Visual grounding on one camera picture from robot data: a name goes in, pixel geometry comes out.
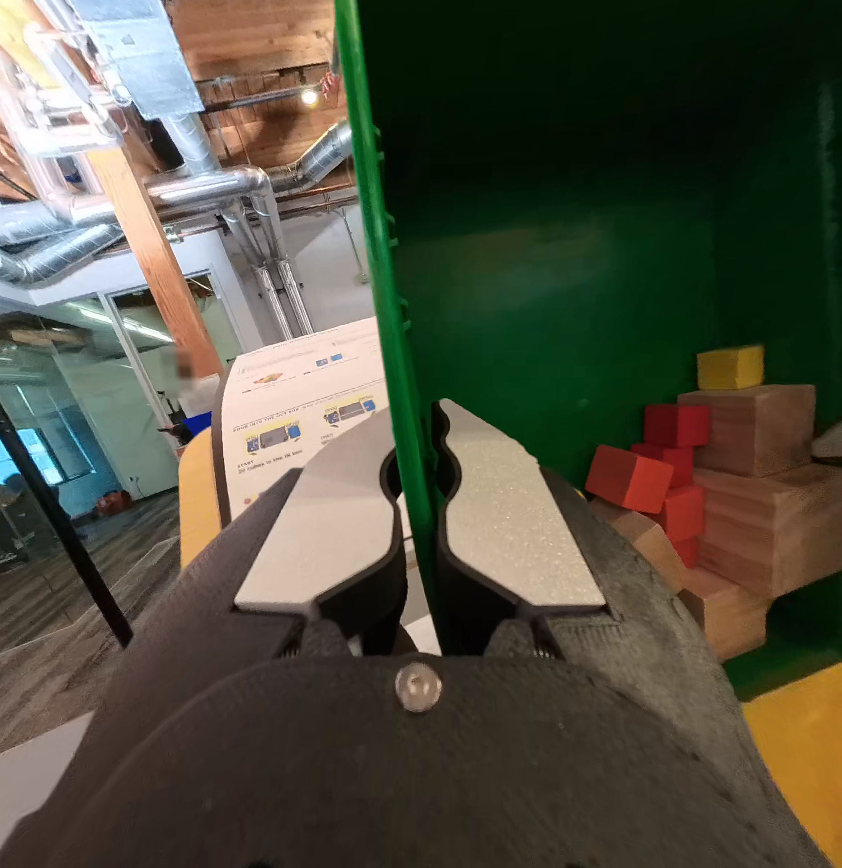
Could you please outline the wooden pillar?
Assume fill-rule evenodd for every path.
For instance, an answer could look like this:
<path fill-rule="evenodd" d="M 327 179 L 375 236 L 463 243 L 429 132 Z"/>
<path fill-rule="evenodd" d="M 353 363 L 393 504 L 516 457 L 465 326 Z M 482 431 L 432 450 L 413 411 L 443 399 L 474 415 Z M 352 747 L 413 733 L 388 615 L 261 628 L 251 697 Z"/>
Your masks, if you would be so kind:
<path fill-rule="evenodd" d="M 180 358 L 197 378 L 220 375 L 223 364 L 127 149 L 101 148 L 89 151 L 87 157 L 113 205 Z"/>

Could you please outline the wall conduit with junction box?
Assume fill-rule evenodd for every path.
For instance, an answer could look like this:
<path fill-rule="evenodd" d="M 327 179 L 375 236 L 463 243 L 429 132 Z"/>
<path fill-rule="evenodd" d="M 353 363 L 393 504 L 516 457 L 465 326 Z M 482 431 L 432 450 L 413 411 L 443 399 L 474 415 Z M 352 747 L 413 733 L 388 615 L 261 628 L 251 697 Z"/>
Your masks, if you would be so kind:
<path fill-rule="evenodd" d="M 352 229 L 352 225 L 349 219 L 348 208 L 346 207 L 338 207 L 335 211 L 340 216 L 340 220 L 345 229 L 347 238 L 349 240 L 350 249 L 352 252 L 352 257 L 354 259 L 355 265 L 357 267 L 357 272 L 355 275 L 355 282 L 359 286 L 368 286 L 370 283 L 370 276 L 367 270 L 366 259 L 364 255 L 362 255 L 362 244 L 357 233 Z"/>

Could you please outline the pile of wooden cubes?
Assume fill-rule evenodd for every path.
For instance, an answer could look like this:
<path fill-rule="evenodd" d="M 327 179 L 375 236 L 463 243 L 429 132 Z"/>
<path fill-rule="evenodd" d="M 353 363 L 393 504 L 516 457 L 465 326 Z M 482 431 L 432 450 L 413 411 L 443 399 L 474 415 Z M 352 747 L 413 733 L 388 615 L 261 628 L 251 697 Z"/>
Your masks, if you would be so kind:
<path fill-rule="evenodd" d="M 813 385 L 766 385 L 759 345 L 698 355 L 699 389 L 598 446 L 590 509 L 655 568 L 721 661 L 774 602 L 842 571 L 842 467 L 814 461 Z"/>

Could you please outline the wooden display board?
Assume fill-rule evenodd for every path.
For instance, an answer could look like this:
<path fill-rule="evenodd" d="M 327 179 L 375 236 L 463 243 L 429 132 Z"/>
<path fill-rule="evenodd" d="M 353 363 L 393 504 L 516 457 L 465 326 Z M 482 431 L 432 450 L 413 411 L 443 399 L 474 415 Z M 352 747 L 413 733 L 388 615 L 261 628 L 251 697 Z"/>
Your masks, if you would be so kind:
<path fill-rule="evenodd" d="M 221 531 L 213 468 L 212 428 L 200 432 L 182 450 L 179 467 L 180 568 L 207 548 Z"/>

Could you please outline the black pole with round base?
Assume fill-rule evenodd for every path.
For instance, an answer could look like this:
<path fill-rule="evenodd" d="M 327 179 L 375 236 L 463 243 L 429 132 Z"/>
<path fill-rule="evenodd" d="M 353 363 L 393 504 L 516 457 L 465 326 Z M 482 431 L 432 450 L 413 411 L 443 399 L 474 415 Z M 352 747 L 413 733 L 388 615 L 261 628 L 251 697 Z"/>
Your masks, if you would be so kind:
<path fill-rule="evenodd" d="M 133 629 L 130 623 L 90 557 L 89 551 L 77 535 L 68 514 L 44 480 L 1 401 L 0 441 L 4 449 L 8 451 L 19 474 L 23 477 L 27 489 L 34 496 L 47 523 L 65 550 L 79 579 L 92 597 L 114 638 L 122 648 L 128 647 L 133 639 Z"/>

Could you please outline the silver vertical pipe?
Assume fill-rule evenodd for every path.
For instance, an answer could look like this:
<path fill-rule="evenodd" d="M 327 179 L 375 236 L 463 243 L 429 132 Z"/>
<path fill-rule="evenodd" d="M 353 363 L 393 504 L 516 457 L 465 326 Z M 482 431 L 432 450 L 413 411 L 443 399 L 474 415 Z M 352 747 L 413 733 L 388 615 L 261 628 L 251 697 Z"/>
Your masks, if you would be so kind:
<path fill-rule="evenodd" d="M 306 304 L 302 297 L 299 283 L 296 280 L 293 268 L 289 259 L 279 258 L 275 262 L 277 271 L 282 281 L 286 297 L 293 310 L 293 316 L 298 325 L 299 333 L 302 335 L 311 335 L 315 332 L 312 321 L 309 317 Z"/>
<path fill-rule="evenodd" d="M 293 339 L 293 331 L 285 315 L 285 311 L 279 300 L 279 292 L 275 286 L 273 276 L 266 265 L 253 266 L 253 276 L 256 280 L 260 294 L 270 306 L 276 327 L 279 330 L 282 341 Z"/>

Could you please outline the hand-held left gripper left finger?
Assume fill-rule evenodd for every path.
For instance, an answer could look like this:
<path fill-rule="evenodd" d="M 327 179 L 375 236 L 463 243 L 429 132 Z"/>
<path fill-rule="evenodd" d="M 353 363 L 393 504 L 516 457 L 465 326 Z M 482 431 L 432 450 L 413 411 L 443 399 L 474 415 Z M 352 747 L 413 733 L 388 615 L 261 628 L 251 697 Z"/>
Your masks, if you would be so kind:
<path fill-rule="evenodd" d="M 389 409 L 322 447 L 299 473 L 234 607 L 328 620 L 366 656 L 393 651 L 405 607 L 400 481 Z"/>

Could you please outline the yellow plastic box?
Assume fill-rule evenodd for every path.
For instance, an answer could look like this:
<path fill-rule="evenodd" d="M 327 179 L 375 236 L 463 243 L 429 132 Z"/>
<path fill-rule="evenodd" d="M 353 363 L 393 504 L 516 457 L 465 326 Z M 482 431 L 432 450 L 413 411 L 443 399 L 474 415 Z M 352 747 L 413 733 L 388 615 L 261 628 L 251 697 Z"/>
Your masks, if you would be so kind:
<path fill-rule="evenodd" d="M 742 710 L 787 803 L 831 863 L 842 867 L 842 663 Z"/>

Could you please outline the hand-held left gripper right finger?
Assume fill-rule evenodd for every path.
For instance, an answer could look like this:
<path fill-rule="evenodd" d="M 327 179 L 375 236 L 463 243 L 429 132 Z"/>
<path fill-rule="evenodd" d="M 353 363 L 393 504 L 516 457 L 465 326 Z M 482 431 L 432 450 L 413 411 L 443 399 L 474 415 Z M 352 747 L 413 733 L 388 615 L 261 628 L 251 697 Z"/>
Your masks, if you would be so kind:
<path fill-rule="evenodd" d="M 437 577 L 453 641 L 480 655 L 497 628 L 598 615 L 604 593 L 538 460 L 516 439 L 443 398 L 431 411 Z"/>

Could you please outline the printed instruction sheet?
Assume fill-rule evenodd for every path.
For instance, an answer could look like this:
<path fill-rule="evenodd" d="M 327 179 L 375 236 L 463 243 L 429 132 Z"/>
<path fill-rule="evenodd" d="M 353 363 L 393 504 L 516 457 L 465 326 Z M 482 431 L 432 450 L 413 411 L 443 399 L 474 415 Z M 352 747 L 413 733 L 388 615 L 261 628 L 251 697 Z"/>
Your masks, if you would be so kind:
<path fill-rule="evenodd" d="M 388 406 L 374 317 L 240 355 L 222 407 L 232 520 L 285 472 Z"/>

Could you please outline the green plastic box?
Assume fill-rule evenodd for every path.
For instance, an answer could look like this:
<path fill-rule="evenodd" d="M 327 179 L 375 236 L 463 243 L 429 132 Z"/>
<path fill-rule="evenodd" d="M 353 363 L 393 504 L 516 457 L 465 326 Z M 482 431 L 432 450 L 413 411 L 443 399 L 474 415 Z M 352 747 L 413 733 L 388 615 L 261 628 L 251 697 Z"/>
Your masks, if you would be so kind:
<path fill-rule="evenodd" d="M 842 418 L 842 2 L 335 10 L 437 627 L 437 400 L 576 487 L 699 352 L 761 344 Z"/>

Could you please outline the silver ventilation duct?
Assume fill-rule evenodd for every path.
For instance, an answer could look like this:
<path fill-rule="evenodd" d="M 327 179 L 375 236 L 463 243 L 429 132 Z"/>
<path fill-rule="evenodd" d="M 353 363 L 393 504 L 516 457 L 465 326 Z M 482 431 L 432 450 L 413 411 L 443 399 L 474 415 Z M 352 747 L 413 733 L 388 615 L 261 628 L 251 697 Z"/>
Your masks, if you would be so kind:
<path fill-rule="evenodd" d="M 125 146 L 162 222 L 273 232 L 350 159 L 335 2 L 0 2 L 0 285 L 127 244 L 87 157 Z M 304 106 L 301 88 L 320 89 Z"/>

